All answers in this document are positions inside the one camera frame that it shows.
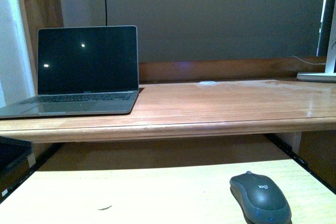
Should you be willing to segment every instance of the monitor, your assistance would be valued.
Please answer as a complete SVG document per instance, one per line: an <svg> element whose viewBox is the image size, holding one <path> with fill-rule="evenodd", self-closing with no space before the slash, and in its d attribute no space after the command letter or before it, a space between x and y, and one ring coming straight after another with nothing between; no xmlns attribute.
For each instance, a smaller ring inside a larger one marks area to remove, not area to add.
<svg viewBox="0 0 336 224"><path fill-rule="evenodd" d="M327 55L324 73L303 72L297 78L303 81L336 82L336 10L335 0L325 0L317 56Z"/></svg>

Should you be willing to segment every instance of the monitor stand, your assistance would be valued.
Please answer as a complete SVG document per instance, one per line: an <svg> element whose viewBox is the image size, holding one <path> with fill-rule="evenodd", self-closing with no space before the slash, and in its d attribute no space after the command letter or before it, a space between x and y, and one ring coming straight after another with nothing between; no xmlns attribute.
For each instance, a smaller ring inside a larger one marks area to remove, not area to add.
<svg viewBox="0 0 336 224"><path fill-rule="evenodd" d="M335 62L336 62L336 42L328 50L324 73L303 72L298 73L297 78L302 81L336 82Z"/></svg>

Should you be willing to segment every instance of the laptop keyboard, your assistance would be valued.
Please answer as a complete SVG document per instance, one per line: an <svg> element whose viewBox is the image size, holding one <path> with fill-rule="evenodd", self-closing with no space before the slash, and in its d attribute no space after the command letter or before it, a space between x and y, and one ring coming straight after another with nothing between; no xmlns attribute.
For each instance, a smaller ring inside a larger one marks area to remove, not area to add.
<svg viewBox="0 0 336 224"><path fill-rule="evenodd" d="M33 102L75 102L75 101L121 101L129 100L132 92L122 93L102 93L102 94L65 94L65 95L50 95L43 97L34 97L23 101L20 104L28 104Z"/></svg>

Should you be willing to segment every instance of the white cable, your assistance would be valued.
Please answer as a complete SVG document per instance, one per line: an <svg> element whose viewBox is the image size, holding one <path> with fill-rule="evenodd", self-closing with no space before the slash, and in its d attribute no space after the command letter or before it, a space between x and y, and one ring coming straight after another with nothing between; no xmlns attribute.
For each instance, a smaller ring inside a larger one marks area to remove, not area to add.
<svg viewBox="0 0 336 224"><path fill-rule="evenodd" d="M304 63L307 63L307 64L310 64L310 65L325 65L325 63L312 63L312 62L309 62L309 61L305 61L305 60L302 60L301 58L295 56L295 55L292 55L291 57L294 57L294 58L297 58L298 60L304 62Z"/></svg>

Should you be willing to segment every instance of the light wooden desk surface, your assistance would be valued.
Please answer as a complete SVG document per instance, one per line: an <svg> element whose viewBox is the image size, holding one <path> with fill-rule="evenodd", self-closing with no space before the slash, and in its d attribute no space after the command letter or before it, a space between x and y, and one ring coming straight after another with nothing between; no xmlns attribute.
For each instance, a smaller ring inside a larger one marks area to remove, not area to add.
<svg viewBox="0 0 336 224"><path fill-rule="evenodd" d="M336 223L336 195L262 135L67 143L0 204L0 216L33 224L245 224L229 180L247 170L276 182L293 224Z"/></svg>
<svg viewBox="0 0 336 224"><path fill-rule="evenodd" d="M52 143L335 130L335 101L331 83L148 84L128 115L0 120L0 135Z"/></svg>

